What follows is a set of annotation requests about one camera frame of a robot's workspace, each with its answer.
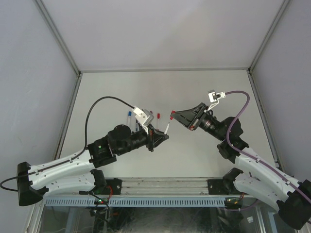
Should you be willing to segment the blue white marker pen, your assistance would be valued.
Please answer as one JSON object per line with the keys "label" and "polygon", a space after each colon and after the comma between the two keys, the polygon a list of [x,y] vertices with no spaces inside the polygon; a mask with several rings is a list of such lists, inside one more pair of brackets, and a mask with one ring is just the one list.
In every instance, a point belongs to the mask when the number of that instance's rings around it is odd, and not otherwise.
{"label": "blue white marker pen", "polygon": [[132,112],[129,111],[128,115],[127,115],[127,126],[130,127],[131,126],[131,116],[132,116]]}

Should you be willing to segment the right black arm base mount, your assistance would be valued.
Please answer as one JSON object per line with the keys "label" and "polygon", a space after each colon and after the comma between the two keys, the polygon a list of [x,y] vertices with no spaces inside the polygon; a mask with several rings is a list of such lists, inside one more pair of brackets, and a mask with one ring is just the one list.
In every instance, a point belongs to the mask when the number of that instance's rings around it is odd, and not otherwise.
{"label": "right black arm base mount", "polygon": [[233,182],[223,179],[209,179],[207,180],[208,193],[210,195],[240,195],[242,192],[238,191]]}

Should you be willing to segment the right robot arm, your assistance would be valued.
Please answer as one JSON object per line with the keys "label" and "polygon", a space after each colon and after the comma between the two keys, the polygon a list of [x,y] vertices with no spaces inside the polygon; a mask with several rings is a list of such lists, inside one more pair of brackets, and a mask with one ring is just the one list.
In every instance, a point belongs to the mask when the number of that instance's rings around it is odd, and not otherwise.
{"label": "right robot arm", "polygon": [[195,131],[200,128],[220,143],[220,155],[234,164],[223,181],[228,189],[252,195],[275,209],[291,228],[301,230],[311,220],[311,183],[285,174],[262,159],[241,139],[243,130],[239,120],[230,116],[219,121],[208,106],[172,111],[171,119]]}

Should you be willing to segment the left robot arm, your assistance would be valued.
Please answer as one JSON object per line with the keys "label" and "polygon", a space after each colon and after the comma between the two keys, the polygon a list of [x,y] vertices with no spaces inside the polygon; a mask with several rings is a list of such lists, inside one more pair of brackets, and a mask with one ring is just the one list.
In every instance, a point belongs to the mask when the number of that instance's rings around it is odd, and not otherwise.
{"label": "left robot arm", "polygon": [[105,188],[103,172],[98,170],[100,167],[143,146],[152,152],[168,139],[167,133],[153,126],[132,132],[128,126],[118,125],[80,153],[40,165],[22,162],[17,166],[18,204],[29,206],[50,194]]}

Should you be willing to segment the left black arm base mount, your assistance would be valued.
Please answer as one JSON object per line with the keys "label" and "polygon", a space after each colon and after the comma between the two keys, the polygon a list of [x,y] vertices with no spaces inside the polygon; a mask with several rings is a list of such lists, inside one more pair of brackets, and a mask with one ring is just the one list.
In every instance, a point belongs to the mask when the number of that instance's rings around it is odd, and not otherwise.
{"label": "left black arm base mount", "polygon": [[122,189],[122,180],[118,178],[106,179],[107,186],[104,188],[102,194],[108,195],[111,193],[113,195],[120,195]]}

